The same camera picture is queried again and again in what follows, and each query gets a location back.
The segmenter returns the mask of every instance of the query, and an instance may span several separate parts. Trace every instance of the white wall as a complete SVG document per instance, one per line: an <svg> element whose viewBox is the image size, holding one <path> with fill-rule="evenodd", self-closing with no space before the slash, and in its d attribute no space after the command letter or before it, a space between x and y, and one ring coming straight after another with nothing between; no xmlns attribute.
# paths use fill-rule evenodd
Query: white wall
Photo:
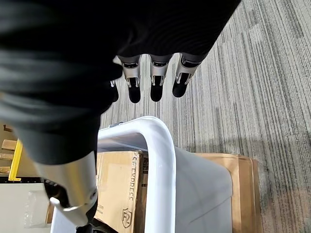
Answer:
<svg viewBox="0 0 311 233"><path fill-rule="evenodd" d="M28 192L44 190L41 183L0 184L0 232L49 233L50 228L24 228Z"/></svg>

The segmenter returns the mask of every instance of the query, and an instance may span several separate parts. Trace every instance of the black fabric sleeve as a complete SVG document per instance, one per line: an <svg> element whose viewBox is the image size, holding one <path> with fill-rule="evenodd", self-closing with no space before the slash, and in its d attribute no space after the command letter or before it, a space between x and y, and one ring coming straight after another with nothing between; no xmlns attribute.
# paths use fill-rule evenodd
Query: black fabric sleeve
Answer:
<svg viewBox="0 0 311 233"><path fill-rule="evenodd" d="M0 118L35 161L68 163L96 149L109 81L122 74L112 60L132 38L110 18L92 0L0 1Z"/></svg>

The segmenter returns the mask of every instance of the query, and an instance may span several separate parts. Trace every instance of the printed logo on box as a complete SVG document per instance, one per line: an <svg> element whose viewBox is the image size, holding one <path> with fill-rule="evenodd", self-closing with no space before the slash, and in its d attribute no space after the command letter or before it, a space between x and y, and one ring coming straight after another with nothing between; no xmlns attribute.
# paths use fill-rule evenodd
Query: printed logo on box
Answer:
<svg viewBox="0 0 311 233"><path fill-rule="evenodd" d="M128 208L122 210L122 224L124 228L128 228L132 223L132 212Z"/></svg>

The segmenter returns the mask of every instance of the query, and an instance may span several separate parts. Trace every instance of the white plastic bin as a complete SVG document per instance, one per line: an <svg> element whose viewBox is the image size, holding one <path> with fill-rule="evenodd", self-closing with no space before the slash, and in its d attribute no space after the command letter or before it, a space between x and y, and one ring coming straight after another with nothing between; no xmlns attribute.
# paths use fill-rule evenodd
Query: white plastic bin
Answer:
<svg viewBox="0 0 311 233"><path fill-rule="evenodd" d="M153 116L99 131L98 152L123 150L149 154L145 233L232 232L226 168L176 148L167 126Z"/></svg>

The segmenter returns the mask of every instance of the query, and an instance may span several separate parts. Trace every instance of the brown cardboard flap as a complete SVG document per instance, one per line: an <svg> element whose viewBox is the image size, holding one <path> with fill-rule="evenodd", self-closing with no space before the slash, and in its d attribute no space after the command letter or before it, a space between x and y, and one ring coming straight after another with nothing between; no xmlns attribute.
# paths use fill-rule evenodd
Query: brown cardboard flap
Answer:
<svg viewBox="0 0 311 233"><path fill-rule="evenodd" d="M13 160L13 154L0 153L0 159L3 160Z"/></svg>
<svg viewBox="0 0 311 233"><path fill-rule="evenodd" d="M232 179L233 233L262 233L257 162L233 154L197 153L228 169Z"/></svg>
<svg viewBox="0 0 311 233"><path fill-rule="evenodd" d="M97 154L98 208L95 218L119 233L132 233L136 218L141 154Z"/></svg>
<svg viewBox="0 0 311 233"><path fill-rule="evenodd" d="M2 149L14 151L16 144L17 144L17 141L15 140L4 139L2 143Z"/></svg>
<svg viewBox="0 0 311 233"><path fill-rule="evenodd" d="M9 166L0 166L0 173L9 174L10 167Z"/></svg>

